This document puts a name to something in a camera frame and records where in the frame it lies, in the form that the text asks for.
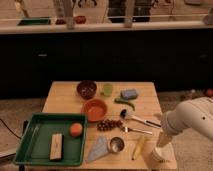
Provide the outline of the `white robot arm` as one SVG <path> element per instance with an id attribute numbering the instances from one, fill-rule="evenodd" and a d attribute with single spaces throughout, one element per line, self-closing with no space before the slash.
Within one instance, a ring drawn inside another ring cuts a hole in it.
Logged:
<path id="1" fill-rule="evenodd" d="M 200 97 L 182 101 L 174 110 L 161 115 L 160 124 L 162 131 L 157 141 L 157 147 L 160 148 L 188 128 L 213 141 L 213 98 Z"/>

